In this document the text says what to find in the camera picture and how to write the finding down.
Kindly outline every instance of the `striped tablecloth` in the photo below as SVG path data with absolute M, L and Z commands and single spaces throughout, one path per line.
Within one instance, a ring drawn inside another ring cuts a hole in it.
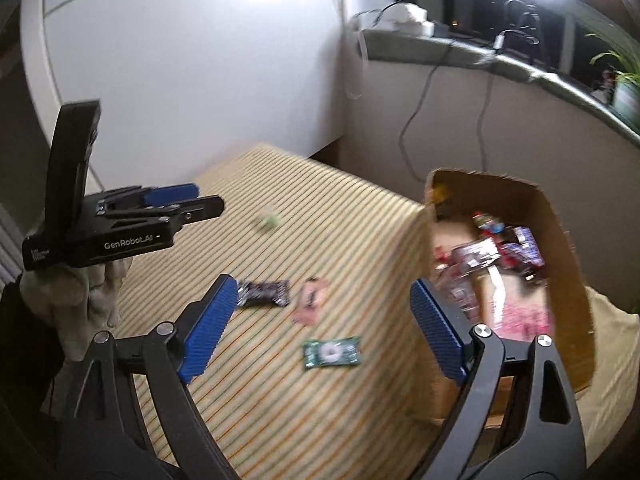
M 409 413 L 420 335 L 408 296 L 426 273 L 422 206 L 268 146 L 198 184 L 224 198 L 224 214 L 186 226 L 173 248 L 134 259 L 116 336 L 174 320 L 221 272 L 288 279 L 293 300 L 305 279 L 328 279 L 317 326 L 292 323 L 294 301 L 237 310 L 191 394 L 243 479 L 406 478 L 433 437 Z M 266 207 L 282 220 L 271 233 L 258 229 Z M 303 370 L 305 339 L 356 335 L 359 367 Z M 136 385 L 156 453 L 175 463 L 146 381 Z

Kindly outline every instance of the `metal screw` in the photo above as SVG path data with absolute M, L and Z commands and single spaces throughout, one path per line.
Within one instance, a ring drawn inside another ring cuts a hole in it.
M 169 335 L 173 331 L 174 331 L 174 324 L 168 321 L 165 321 L 164 323 L 160 323 L 156 327 L 156 332 L 158 332 L 159 335 Z
M 98 332 L 94 335 L 94 341 L 101 345 L 102 343 L 106 343 L 109 340 L 109 332 L 103 330 L 102 332 Z
M 474 332 L 480 337 L 489 337 L 492 334 L 491 329 L 484 323 L 477 324 L 474 327 Z
M 552 339 L 547 334 L 540 334 L 538 336 L 538 344 L 540 346 L 551 346 Z

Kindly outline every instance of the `green candy wrapper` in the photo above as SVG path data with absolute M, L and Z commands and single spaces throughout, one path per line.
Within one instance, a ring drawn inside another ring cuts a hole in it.
M 302 345 L 305 370 L 324 366 L 355 366 L 362 362 L 359 337 L 329 339 L 320 341 L 309 339 Z

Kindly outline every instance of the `blue gripper pad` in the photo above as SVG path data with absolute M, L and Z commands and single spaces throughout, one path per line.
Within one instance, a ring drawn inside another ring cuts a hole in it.
M 207 367 L 238 304 L 236 280 L 227 276 L 213 298 L 205 295 L 201 301 L 209 301 L 209 304 L 184 341 L 184 359 L 178 369 L 183 384 L 189 384 Z
M 145 204 L 152 207 L 175 204 L 182 200 L 193 200 L 200 194 L 195 184 L 180 184 L 179 186 L 156 187 L 145 195 Z
M 462 342 L 420 280 L 411 285 L 410 304 L 411 312 L 436 356 L 440 370 L 445 377 L 462 386 L 467 376 Z

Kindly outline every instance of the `gloved hand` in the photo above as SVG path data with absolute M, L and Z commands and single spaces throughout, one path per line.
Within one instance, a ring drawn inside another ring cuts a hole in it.
M 120 322 L 117 297 L 133 258 L 75 269 L 57 264 L 32 270 L 20 280 L 26 306 L 44 323 L 55 327 L 65 363 L 43 403 L 43 411 L 62 416 L 73 363 L 80 362 L 96 332 Z

